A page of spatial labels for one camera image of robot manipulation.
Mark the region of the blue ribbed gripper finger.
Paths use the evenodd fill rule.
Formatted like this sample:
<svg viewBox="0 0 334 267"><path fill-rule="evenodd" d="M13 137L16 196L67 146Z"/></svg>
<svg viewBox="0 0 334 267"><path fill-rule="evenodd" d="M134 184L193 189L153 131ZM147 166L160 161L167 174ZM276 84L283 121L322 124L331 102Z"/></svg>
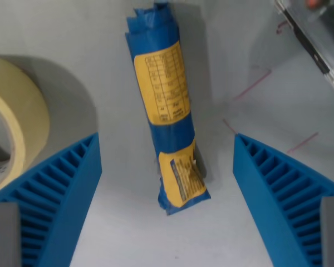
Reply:
<svg viewBox="0 0 334 267"><path fill-rule="evenodd" d="M322 266L321 200L334 182L241 133L233 174L274 266Z"/></svg>
<svg viewBox="0 0 334 267"><path fill-rule="evenodd" d="M18 205L22 266L71 264L101 174L94 133L0 190L0 202Z"/></svg>

